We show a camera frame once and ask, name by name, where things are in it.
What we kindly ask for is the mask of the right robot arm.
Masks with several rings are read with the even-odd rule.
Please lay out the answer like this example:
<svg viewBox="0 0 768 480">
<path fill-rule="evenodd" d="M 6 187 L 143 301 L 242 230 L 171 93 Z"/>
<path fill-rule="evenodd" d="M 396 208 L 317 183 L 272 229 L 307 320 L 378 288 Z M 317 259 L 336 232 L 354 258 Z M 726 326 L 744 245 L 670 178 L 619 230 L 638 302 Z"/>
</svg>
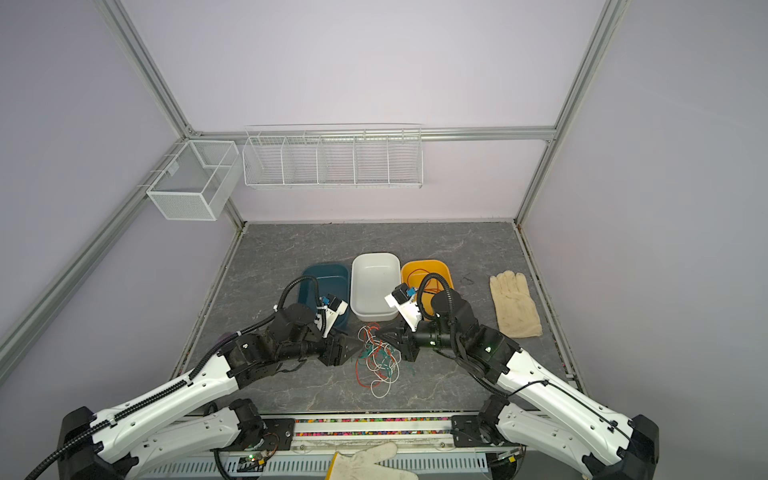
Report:
<svg viewBox="0 0 768 480">
<path fill-rule="evenodd" d="M 658 425 L 629 418 L 558 378 L 518 342 L 486 326 L 445 284 L 423 306 L 423 287 L 405 283 L 386 295 L 402 320 L 380 337 L 406 361 L 423 349 L 451 358 L 491 397 L 476 417 L 481 440 L 532 447 L 587 479 L 651 479 L 660 459 Z"/>
</svg>

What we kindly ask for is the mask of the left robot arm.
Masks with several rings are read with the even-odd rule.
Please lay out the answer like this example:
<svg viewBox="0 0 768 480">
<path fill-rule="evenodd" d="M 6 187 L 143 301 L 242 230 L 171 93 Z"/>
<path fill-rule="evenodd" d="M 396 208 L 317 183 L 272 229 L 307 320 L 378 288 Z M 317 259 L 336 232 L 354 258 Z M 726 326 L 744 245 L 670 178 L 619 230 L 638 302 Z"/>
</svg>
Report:
<svg viewBox="0 0 768 480">
<path fill-rule="evenodd" d="M 313 306 L 287 305 L 290 286 L 273 313 L 218 340 L 188 372 L 116 407 L 67 414 L 56 449 L 29 473 L 56 466 L 62 479 L 134 479 L 204 450 L 257 447 L 267 427 L 252 401 L 238 399 L 198 420 L 186 417 L 258 380 L 284 372 L 284 362 L 311 358 L 340 366 L 362 348 L 335 329 L 346 302 L 317 295 Z"/>
</svg>

